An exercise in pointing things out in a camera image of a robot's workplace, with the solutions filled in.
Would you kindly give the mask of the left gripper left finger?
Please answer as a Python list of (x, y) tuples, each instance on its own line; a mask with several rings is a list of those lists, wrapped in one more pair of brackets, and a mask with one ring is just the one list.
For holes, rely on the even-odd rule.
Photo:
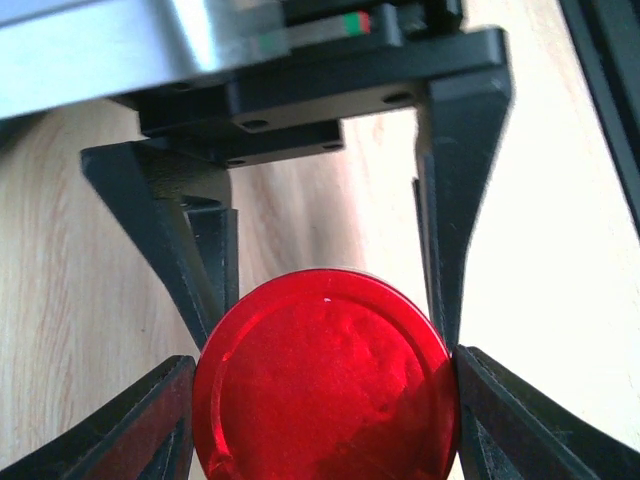
[(3, 479), (187, 479), (195, 360), (174, 355)]

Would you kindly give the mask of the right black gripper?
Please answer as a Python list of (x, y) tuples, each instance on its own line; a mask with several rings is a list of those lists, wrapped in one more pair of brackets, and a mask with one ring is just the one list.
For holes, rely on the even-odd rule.
[(343, 120), (508, 62), (505, 31), (463, 31), (458, 1), (288, 1), (284, 13), (289, 55), (122, 96), (148, 141), (225, 168), (328, 153), (343, 145)]

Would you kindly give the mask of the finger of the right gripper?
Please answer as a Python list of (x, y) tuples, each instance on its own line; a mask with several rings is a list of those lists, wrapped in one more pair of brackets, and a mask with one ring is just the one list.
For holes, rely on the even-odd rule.
[(239, 299), (229, 172), (146, 141), (85, 149), (81, 167), (204, 347)]
[(413, 182), (429, 318), (458, 344), (468, 249), (512, 97), (508, 77), (433, 81), (416, 105)]

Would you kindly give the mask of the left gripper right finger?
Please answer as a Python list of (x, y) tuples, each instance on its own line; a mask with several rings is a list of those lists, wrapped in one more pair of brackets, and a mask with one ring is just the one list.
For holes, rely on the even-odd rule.
[(454, 360), (466, 479), (637, 479), (639, 453), (581, 420), (476, 347)]

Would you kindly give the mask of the red jar lid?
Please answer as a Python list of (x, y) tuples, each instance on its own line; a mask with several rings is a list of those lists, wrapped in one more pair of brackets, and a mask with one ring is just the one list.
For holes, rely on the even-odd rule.
[(459, 437), (451, 355), (385, 282), (290, 273), (215, 327), (192, 428), (209, 479), (444, 479)]

